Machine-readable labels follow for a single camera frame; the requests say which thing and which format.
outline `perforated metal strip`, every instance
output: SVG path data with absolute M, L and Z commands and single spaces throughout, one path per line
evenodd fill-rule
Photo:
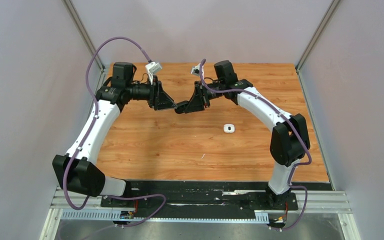
M 120 219 L 121 211 L 105 209 L 84 209 L 76 211 L 73 209 L 64 209 L 62 220 L 101 220 L 101 221 L 127 221 L 137 222 L 143 220 L 143 217 L 134 219 Z M 263 212 L 256 212 L 252 219 L 227 219 L 227 218 L 165 218 L 152 217 L 149 222 L 172 222 L 172 223 L 240 223 L 240 224 L 268 224 L 269 215 Z

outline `cable connector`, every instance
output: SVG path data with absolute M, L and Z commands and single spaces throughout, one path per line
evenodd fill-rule
M 154 75 L 156 73 L 158 73 L 161 69 L 163 69 L 163 66 L 161 66 L 161 64 L 159 62 L 152 61 L 152 62 L 148 63 L 147 65 L 145 65 L 145 68 L 146 68 L 146 72 L 148 73 L 148 76 L 149 76 L 149 81 L 152 84 L 153 79 L 154 79 Z
M 199 76 L 200 75 L 200 65 L 201 65 L 201 63 L 192 67 L 192 69 L 190 70 L 190 74 L 195 75 L 195 76 Z

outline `white backdrop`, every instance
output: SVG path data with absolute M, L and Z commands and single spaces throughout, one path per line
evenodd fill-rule
M 301 72 L 331 180 L 384 239 L 384 0 L 343 0 Z
M 37 240 L 91 107 L 91 56 L 60 0 L 0 0 L 0 240 Z M 97 79 L 97 67 L 91 79 Z
M 97 48 L 124 36 L 155 61 L 297 63 L 331 0 L 72 0 Z M 127 42 L 100 54 L 105 64 L 145 62 Z

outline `wooden tabletop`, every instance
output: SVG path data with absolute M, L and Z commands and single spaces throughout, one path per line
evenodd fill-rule
M 134 79 L 140 80 L 145 64 L 135 65 Z M 190 74 L 194 65 L 163 63 L 157 74 L 176 103 L 189 100 L 194 92 L 194 81 L 199 80 Z M 205 64 L 206 77 L 216 78 L 213 65 Z M 275 105 L 294 115 L 301 113 L 307 120 L 313 163 L 300 166 L 293 181 L 328 181 L 294 65 L 240 63 L 233 67 L 239 79 L 253 83 Z M 112 75 L 111 68 L 107 77 Z M 173 109 L 154 111 L 146 101 L 130 101 L 109 130 L 97 167 L 120 179 L 268 181 L 275 162 L 269 152 L 270 131 L 224 97 L 210 104 L 205 111 L 176 114 Z M 235 132 L 224 133 L 224 124 L 234 124 Z

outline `white wall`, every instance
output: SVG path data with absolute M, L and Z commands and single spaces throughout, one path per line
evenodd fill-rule
M 302 70 L 329 173 L 384 238 L 384 0 L 343 0 Z
M 72 0 L 95 47 L 124 36 L 155 61 L 297 63 L 332 0 Z M 145 62 L 130 43 L 100 57 Z
M 57 184 L 52 159 L 91 106 L 90 57 L 61 1 L 0 0 L 0 240 L 39 238 Z

